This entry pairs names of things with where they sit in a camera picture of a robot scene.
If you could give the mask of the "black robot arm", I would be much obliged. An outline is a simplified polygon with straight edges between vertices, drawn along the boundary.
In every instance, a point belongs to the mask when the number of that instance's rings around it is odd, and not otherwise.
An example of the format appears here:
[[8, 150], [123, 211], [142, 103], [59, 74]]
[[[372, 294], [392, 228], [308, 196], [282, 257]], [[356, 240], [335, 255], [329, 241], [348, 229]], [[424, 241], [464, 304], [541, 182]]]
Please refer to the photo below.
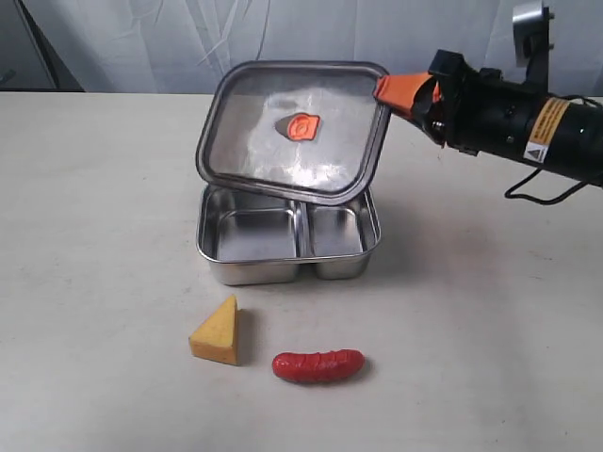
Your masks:
[[386, 75], [375, 99], [439, 146], [489, 153], [594, 186], [602, 184], [602, 109], [542, 86], [506, 81], [440, 50], [424, 73]]

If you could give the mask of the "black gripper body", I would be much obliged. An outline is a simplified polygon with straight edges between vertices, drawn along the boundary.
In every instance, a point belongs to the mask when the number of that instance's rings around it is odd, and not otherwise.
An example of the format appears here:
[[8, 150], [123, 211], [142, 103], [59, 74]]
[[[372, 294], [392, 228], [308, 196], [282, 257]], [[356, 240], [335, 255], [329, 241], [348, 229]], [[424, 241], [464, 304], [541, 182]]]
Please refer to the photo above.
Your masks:
[[428, 69], [437, 81], [444, 141], [463, 153], [489, 153], [525, 165], [531, 128], [548, 93], [536, 86], [504, 80], [500, 71], [476, 71], [463, 55], [438, 50]]

